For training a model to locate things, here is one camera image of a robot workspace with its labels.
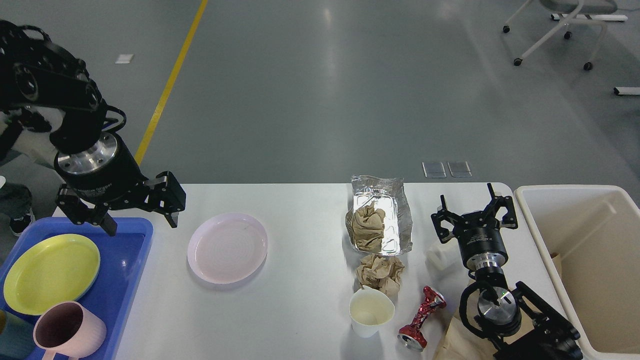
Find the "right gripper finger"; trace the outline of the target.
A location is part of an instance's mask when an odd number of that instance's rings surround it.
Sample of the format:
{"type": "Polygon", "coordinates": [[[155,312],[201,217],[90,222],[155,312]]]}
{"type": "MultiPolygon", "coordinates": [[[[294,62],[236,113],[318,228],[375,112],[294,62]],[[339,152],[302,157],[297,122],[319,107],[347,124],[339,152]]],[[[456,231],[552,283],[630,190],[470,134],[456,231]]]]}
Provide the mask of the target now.
{"type": "Polygon", "coordinates": [[[457,239],[466,230],[467,220],[459,214],[448,210],[445,195],[439,196],[440,207],[430,215],[439,243],[446,244],[457,239]]]}
{"type": "Polygon", "coordinates": [[[492,183],[487,183],[487,189],[491,199],[481,212],[480,224],[495,230],[517,229],[519,224],[512,196],[497,194],[492,183]]]}

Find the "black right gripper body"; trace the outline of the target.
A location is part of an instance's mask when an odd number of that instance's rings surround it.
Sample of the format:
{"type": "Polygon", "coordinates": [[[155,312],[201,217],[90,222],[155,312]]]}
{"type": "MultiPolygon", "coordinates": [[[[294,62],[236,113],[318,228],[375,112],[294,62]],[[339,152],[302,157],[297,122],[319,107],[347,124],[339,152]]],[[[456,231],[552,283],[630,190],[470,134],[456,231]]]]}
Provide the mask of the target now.
{"type": "Polygon", "coordinates": [[[509,259],[496,217],[471,212],[461,215],[453,234],[462,264],[471,272],[483,267],[502,267],[509,259]]]}

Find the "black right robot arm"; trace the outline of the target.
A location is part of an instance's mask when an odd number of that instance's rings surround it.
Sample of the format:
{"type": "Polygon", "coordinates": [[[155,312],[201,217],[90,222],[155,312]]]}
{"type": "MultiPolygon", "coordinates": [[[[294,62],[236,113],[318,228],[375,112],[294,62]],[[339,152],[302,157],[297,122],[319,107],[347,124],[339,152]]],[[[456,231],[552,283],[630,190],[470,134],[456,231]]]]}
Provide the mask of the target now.
{"type": "Polygon", "coordinates": [[[493,344],[495,360],[582,360],[580,333],[566,317],[524,282],[509,288],[501,230],[518,228],[514,200],[496,194],[491,184],[487,189],[490,201],[483,210],[457,214],[441,194],[430,216],[442,244],[457,241],[471,278],[458,307],[462,325],[493,344]]]}

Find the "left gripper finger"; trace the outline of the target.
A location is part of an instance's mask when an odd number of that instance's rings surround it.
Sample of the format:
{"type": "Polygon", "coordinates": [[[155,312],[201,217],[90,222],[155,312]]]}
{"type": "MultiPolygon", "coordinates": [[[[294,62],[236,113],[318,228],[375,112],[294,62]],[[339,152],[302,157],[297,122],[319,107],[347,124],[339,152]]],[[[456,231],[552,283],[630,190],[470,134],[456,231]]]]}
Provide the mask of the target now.
{"type": "Polygon", "coordinates": [[[177,228],[179,213],[186,208],[186,192],[171,171],[163,171],[128,189],[119,199],[119,208],[162,214],[171,228],[177,228]]]}
{"type": "Polygon", "coordinates": [[[118,224],[108,214],[111,206],[109,203],[98,203],[94,208],[89,208],[73,189],[61,184],[55,197],[57,207],[74,224],[89,223],[102,228],[110,237],[117,234],[118,224]]]}

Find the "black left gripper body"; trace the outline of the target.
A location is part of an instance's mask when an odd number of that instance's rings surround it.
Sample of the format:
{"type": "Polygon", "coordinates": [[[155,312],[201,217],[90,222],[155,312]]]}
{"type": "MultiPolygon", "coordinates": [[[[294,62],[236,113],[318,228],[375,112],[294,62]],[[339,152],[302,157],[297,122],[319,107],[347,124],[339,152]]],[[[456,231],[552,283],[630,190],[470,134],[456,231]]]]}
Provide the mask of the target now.
{"type": "Polygon", "coordinates": [[[93,205],[125,210],[144,205],[147,181],[123,139],[103,131],[84,152],[58,152],[54,169],[65,182],[66,193],[93,205]]]}

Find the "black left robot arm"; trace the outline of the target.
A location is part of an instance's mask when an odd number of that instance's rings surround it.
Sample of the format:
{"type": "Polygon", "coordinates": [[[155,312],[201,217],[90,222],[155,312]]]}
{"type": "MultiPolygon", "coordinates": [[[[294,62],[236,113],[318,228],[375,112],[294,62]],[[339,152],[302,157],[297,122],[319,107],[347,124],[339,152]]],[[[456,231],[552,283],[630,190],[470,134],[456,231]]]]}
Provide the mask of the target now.
{"type": "Polygon", "coordinates": [[[62,178],[55,202],[74,224],[90,223],[114,236],[110,211],[137,208],[162,214],[178,227],[186,192],[170,171],[142,174],[118,134],[122,110],[109,105],[90,78],[86,63],[53,43],[41,28],[1,21],[1,111],[9,141],[23,130],[46,130],[35,107],[63,113],[49,134],[56,149],[52,164],[62,178]]]}

